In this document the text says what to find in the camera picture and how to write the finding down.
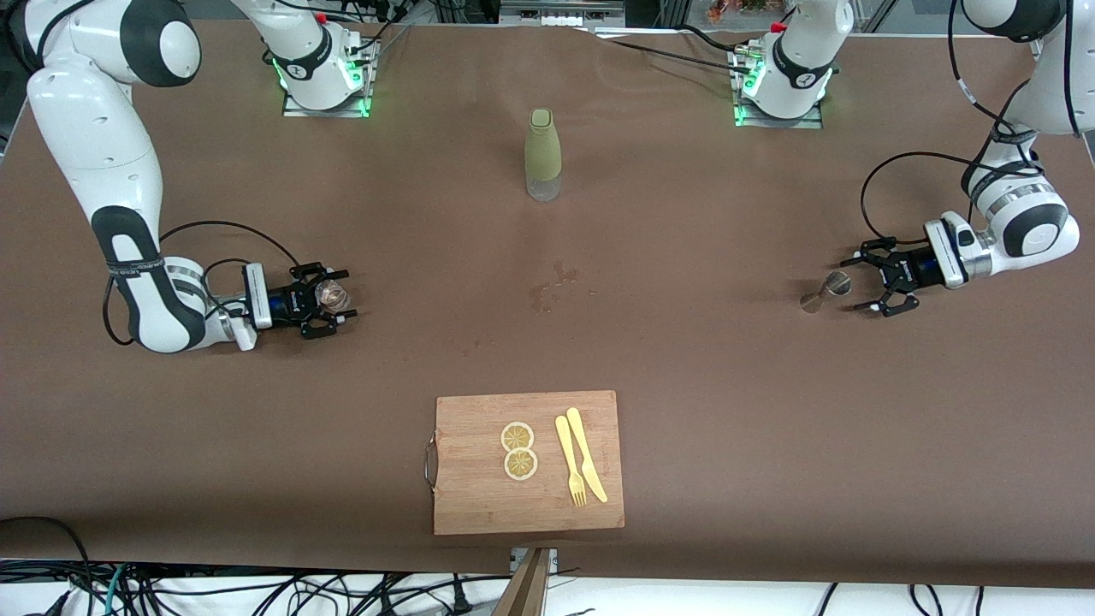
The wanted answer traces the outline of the yellow plastic fork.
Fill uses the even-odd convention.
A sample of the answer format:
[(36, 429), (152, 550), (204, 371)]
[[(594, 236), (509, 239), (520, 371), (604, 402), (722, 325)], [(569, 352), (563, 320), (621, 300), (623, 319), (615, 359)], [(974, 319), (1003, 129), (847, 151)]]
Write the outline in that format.
[(565, 460), (568, 472), (567, 487), (570, 491), (570, 502), (575, 507), (586, 505), (585, 480), (577, 468), (574, 441), (572, 440), (570, 421), (565, 416), (558, 416), (554, 420), (556, 433), (560, 437), (560, 448)]

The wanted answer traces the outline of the brown table cover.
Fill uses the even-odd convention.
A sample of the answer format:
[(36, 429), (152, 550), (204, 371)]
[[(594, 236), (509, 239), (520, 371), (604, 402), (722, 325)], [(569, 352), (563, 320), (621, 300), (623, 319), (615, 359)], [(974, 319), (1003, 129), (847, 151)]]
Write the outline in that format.
[[(613, 390), (625, 526), (548, 535), (585, 576), (1095, 586), (1095, 168), (1036, 148), (1082, 228), (1038, 268), (898, 318), (799, 297), (867, 239), (887, 156), (988, 121), (934, 38), (852, 38), (821, 130), (738, 127), (727, 79), (576, 30), (418, 25), (373, 114), (286, 118), (243, 21), (137, 88), (163, 226), (227, 219), (351, 272), (332, 338), (117, 346), (97, 242), (21, 117), (0, 165), (0, 518), (97, 560), (503, 571), (433, 534), (442, 395)], [(560, 196), (525, 190), (552, 111)]]

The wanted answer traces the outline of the grey power strip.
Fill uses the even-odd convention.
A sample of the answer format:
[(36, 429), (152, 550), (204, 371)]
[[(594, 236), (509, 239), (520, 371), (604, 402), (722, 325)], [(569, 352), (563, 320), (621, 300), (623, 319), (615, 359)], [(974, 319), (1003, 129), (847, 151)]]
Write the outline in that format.
[(527, 27), (626, 27), (624, 0), (498, 0), (498, 23)]

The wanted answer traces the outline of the green sleeved glass bottle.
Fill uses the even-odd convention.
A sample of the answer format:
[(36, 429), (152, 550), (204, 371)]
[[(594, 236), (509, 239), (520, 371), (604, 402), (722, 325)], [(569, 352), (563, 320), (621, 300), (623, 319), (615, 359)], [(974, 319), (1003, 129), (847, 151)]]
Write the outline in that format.
[(541, 204), (562, 191), (562, 146), (553, 113), (545, 108), (531, 112), (525, 133), (525, 190)]

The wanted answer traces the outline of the metal jigger measuring cup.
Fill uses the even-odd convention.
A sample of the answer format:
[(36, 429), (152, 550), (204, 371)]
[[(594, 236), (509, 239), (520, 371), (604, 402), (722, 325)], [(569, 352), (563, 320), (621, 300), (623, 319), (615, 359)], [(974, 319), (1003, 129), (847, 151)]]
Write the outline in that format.
[(844, 270), (830, 270), (826, 274), (817, 291), (805, 293), (799, 298), (799, 309), (806, 313), (818, 313), (829, 303), (830, 298), (845, 297), (851, 292), (852, 281)]

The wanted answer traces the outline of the wooden post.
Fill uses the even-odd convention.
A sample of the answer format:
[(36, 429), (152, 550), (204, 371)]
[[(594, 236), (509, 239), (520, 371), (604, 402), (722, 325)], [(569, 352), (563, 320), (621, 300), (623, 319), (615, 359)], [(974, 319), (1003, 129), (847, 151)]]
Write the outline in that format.
[(542, 616), (548, 581), (548, 548), (532, 548), (489, 616)]

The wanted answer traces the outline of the wooden cutting board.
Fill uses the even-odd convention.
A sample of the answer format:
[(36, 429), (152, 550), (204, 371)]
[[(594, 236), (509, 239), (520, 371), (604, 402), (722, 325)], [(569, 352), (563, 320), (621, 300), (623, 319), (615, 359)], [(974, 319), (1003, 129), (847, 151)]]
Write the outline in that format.
[[(434, 533), (438, 536), (567, 533), (622, 528), (624, 491), (616, 394), (612, 390), (534, 394), (446, 395), (435, 402)], [(599, 502), (570, 502), (568, 472), (554, 420), (583, 412), (592, 460), (607, 491)], [(506, 475), (500, 431), (525, 422), (535, 432), (535, 475)]]

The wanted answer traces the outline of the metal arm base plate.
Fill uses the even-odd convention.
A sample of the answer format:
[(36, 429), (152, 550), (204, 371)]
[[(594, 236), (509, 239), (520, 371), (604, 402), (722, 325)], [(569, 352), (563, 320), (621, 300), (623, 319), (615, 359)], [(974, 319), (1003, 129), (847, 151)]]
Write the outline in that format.
[[(349, 48), (337, 57), (332, 55), (328, 60), (313, 74), (309, 81), (293, 81), (284, 71), (279, 71), (285, 90), (281, 115), (285, 117), (318, 117), (318, 118), (368, 118), (371, 116), (373, 86), (378, 68), (378, 51), (373, 45), (367, 45), (364, 50)], [(333, 103), (336, 95), (341, 102), (327, 109), (306, 108), (293, 93), (304, 94), (306, 102)]]
[(762, 48), (738, 46), (727, 54), (731, 68), (734, 120), (739, 127), (822, 128), (820, 100), (832, 68), (806, 70), (793, 62), (771, 66)]

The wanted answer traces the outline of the yellow plastic knife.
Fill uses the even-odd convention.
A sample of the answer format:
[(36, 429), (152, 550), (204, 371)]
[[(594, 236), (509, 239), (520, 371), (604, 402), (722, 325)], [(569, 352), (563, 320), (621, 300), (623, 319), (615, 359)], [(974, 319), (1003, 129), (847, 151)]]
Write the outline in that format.
[(586, 491), (592, 492), (593, 497), (602, 503), (607, 502), (607, 491), (603, 487), (602, 480), (600, 480), (599, 473), (597, 470), (597, 465), (592, 460), (591, 449), (589, 448), (589, 441), (586, 434), (585, 422), (583, 421), (583, 412), (578, 408), (568, 408), (565, 412), (565, 417), (570, 421), (570, 432), (572, 440), (577, 444), (580, 455), (583, 455), (583, 463), (577, 465), (577, 468), (585, 480)]

